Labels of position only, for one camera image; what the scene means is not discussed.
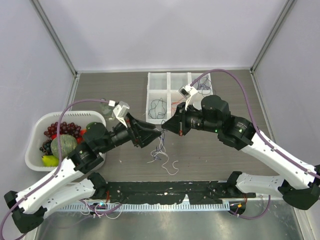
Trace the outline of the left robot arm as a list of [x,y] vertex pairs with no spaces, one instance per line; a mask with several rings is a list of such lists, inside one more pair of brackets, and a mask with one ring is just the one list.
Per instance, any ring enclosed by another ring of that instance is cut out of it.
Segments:
[[137,120],[129,113],[124,123],[117,124],[112,131],[101,122],[90,124],[83,135],[84,141],[54,170],[23,191],[4,195],[15,226],[26,234],[65,205],[86,198],[104,198],[107,182],[93,172],[103,162],[102,155],[127,142],[144,148],[160,136],[154,124]]

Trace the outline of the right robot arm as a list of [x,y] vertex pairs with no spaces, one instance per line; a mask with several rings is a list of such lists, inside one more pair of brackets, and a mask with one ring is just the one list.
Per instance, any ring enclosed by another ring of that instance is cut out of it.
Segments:
[[277,173],[261,176],[233,171],[225,186],[230,197],[265,194],[282,198],[300,210],[310,209],[319,200],[320,180],[315,177],[320,172],[319,166],[299,160],[255,129],[252,122],[232,115],[229,104],[219,96],[206,96],[200,105],[198,110],[180,103],[162,128],[179,136],[185,136],[191,129],[215,133],[224,145],[258,159]]

